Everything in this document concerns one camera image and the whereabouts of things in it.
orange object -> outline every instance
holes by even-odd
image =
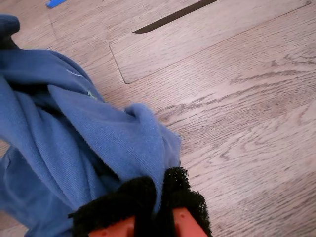
[[[177,237],[207,237],[191,213],[184,208],[173,209]],[[117,222],[107,228],[92,231],[89,237],[134,237],[135,217]]]
[[[177,237],[207,237],[186,208],[173,209],[173,219]]]
[[[107,228],[92,231],[89,237],[134,237],[135,217],[110,225]]]

blue towel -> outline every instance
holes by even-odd
[[[145,105],[115,109],[69,58],[10,49],[0,50],[0,108],[0,138],[11,145],[0,160],[0,209],[29,228],[25,236],[71,236],[67,214],[139,176],[153,179],[159,209],[180,139]]]

laminate floor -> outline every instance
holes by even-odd
[[[195,2],[0,0],[0,11],[20,18],[21,48],[66,54],[107,101],[146,103],[181,136],[215,237],[316,237],[316,1],[219,0],[132,34]],[[0,236],[25,231],[0,213]]]

dark gap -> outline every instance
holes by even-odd
[[[136,31],[134,31],[133,33],[136,33],[136,34],[143,34],[143,33],[148,33],[150,31],[153,31],[161,26],[164,26],[174,20],[177,20],[179,19],[180,17],[183,17],[191,12],[194,12],[202,7],[205,7],[213,2],[216,2],[217,0],[201,0],[201,1],[198,1],[190,6],[187,6],[175,13],[172,13],[171,15],[168,15],[160,20],[157,20],[143,28],[140,28]]]

black scrubbing pad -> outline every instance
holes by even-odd
[[[156,217],[159,235],[176,237],[172,210],[185,207],[208,237],[212,237],[205,198],[190,190],[187,171],[181,167],[165,172],[160,212]]]
[[[156,189],[149,177],[124,183],[117,192],[100,197],[79,208],[73,218],[73,236],[87,237],[94,230],[108,227],[135,216],[135,237],[147,236],[152,228],[151,214],[156,201]]]

